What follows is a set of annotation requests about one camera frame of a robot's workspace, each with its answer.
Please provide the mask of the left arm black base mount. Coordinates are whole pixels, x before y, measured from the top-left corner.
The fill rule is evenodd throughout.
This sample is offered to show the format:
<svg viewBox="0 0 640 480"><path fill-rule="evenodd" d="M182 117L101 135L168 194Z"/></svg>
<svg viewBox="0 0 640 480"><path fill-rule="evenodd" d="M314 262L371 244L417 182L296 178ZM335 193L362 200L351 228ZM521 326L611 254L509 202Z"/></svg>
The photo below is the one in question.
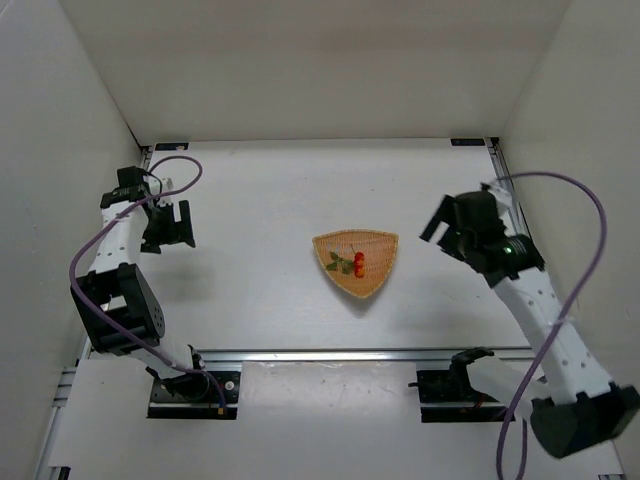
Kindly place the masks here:
<svg viewBox="0 0 640 480"><path fill-rule="evenodd" d="M226 407L219 405L219 391L208 378L187 375L162 382L155 379L151 387L147 417L171 420L235 420L241 387L240 371L210 371L216 379Z"/></svg>

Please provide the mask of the cherry sprig with green leaves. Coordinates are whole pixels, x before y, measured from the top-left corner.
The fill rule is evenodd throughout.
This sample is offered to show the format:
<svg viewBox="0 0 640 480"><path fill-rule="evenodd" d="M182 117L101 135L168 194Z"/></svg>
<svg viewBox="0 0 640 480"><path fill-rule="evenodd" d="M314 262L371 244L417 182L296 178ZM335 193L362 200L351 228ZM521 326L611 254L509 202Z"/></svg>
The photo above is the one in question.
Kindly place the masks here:
<svg viewBox="0 0 640 480"><path fill-rule="evenodd" d="M329 252L330 262L325 265L329 272L340 271L343 275L353 275L356 278L365 276L365 254L351 246L352 257L347 258L335 251Z"/></svg>

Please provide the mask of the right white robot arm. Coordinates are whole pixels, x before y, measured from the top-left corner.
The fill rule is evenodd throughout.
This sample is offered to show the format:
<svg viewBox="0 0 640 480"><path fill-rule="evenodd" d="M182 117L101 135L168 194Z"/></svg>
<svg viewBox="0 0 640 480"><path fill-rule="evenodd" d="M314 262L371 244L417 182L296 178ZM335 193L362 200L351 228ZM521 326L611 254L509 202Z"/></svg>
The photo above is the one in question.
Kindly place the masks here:
<svg viewBox="0 0 640 480"><path fill-rule="evenodd" d="M619 386L599 364L576 328L559 320L562 306L545 262L526 235L509 236L501 218L510 195L499 187L446 195L421 234L446 255L482 275L508 308L531 349L538 370L515 407L542 448L562 459L619 437L639 412L639 393Z"/></svg>

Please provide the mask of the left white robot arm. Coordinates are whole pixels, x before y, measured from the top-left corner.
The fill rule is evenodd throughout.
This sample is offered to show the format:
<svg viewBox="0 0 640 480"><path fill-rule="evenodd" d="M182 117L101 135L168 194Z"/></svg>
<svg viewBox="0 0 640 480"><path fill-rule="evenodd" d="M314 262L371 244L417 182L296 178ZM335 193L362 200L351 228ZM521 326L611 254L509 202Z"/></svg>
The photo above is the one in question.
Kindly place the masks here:
<svg viewBox="0 0 640 480"><path fill-rule="evenodd" d="M71 295L94 350L135 358L162 382L183 381L204 363L193 347L164 337L164 314L139 261L163 246L196 246L189 202L174 204L172 181L142 168L121 168L117 178L101 198L105 231L95 259L85 275L71 274Z"/></svg>

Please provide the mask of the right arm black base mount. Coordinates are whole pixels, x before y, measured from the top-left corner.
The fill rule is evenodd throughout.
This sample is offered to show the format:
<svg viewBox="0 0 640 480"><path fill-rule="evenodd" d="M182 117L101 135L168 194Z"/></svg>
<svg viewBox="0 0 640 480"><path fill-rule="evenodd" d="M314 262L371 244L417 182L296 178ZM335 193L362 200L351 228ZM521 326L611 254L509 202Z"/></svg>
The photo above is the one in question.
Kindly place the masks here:
<svg viewBox="0 0 640 480"><path fill-rule="evenodd" d="M493 397L458 387L446 370L419 370L408 387L418 393L424 424L496 423L506 414Z"/></svg>

